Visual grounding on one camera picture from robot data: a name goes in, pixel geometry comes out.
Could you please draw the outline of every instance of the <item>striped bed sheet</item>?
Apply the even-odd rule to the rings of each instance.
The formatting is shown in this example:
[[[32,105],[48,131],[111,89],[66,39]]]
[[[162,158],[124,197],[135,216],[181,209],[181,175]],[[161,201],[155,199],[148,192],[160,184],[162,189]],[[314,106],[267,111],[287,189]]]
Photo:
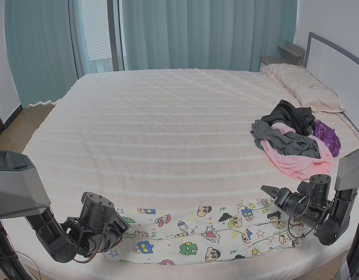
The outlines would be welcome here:
[[[263,184],[291,190],[299,184],[269,161],[250,134],[251,123],[281,99],[300,106],[281,82],[260,72],[164,69],[86,75],[56,104],[23,153],[37,167],[59,222],[78,216],[85,191],[102,194],[117,208],[237,204],[241,197],[265,198]],[[359,148],[359,139],[341,114],[314,115],[341,140],[334,179],[339,158]],[[23,218],[4,223],[15,248],[55,280],[289,280],[348,249],[358,215],[359,196],[349,229],[332,246],[311,235],[299,248],[265,256],[169,267],[103,256],[86,265],[56,263]]]

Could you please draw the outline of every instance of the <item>star print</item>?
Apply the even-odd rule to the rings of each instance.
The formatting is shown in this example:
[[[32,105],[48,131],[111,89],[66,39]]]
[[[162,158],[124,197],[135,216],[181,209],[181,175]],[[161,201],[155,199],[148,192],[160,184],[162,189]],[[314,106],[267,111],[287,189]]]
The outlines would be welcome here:
[[[264,231],[261,231],[261,229],[259,229],[259,231],[258,232],[256,232],[256,234],[257,234],[257,237],[259,238],[260,236],[261,237],[264,237]]]
[[[207,229],[205,230],[205,232],[212,232],[212,231],[216,230],[215,228],[213,228],[213,225],[206,226],[206,227],[207,227]]]
[[[110,253],[108,253],[108,255],[112,255],[112,257],[115,257],[115,256],[119,256],[119,254],[117,253],[117,251],[111,251]]]

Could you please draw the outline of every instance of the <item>clothing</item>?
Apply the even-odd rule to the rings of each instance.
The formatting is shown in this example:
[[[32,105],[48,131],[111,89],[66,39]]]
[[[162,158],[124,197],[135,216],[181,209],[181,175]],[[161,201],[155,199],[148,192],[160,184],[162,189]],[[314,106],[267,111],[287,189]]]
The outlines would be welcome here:
[[[281,100],[274,110],[269,115],[263,116],[261,120],[266,121],[270,126],[275,122],[282,122],[304,136],[313,134],[316,128],[311,107],[295,108],[285,100]]]
[[[103,253],[106,259],[198,264],[264,255],[280,248],[298,247],[303,242],[289,234],[288,216],[274,205],[271,197],[244,198],[239,205],[208,204],[180,211],[116,210],[124,215],[130,229],[119,245]],[[298,222],[290,226],[290,232],[300,237],[306,228]]]
[[[276,123],[272,125],[272,129],[279,129],[282,134],[287,132],[295,132],[293,128],[289,128],[285,124]],[[333,157],[328,147],[317,137],[309,135],[309,138],[317,142],[318,150],[321,158],[314,159],[306,156],[284,156],[279,154],[266,139],[261,140],[261,145],[266,152],[269,159],[277,166],[277,168],[284,174],[294,178],[304,180],[309,179],[315,174],[329,174],[333,166]]]
[[[316,120],[315,123],[316,129],[314,131],[314,136],[321,139],[323,143],[325,143],[333,157],[338,156],[341,149],[341,141],[339,137],[336,136],[335,130],[328,127],[320,120]]]
[[[262,150],[264,149],[260,140],[266,139],[281,155],[308,156],[317,159],[321,157],[318,145],[312,138],[298,135],[296,132],[282,134],[277,128],[273,130],[265,121],[255,120],[251,134],[255,138],[256,146]]]

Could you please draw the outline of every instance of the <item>cartoon print pajamas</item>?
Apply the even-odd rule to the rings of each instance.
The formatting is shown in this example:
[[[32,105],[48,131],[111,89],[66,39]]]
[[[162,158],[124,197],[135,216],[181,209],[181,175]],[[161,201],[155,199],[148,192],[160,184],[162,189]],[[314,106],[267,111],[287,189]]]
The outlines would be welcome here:
[[[306,229],[290,226],[274,199],[243,199],[240,205],[201,206],[180,211],[123,208],[117,212],[130,224],[106,259],[135,263],[185,265],[264,255],[298,247]]]

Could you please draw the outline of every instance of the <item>nightstand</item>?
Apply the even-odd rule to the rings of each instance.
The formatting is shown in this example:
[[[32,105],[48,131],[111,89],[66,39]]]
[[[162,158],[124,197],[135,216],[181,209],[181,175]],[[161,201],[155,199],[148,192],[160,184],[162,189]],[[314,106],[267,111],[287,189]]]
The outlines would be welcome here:
[[[261,56],[260,67],[272,63],[288,63],[294,65],[303,64],[305,52],[303,48],[300,48],[296,44],[290,43],[286,40],[285,45],[283,47],[278,46],[277,49],[279,50],[281,57]]]

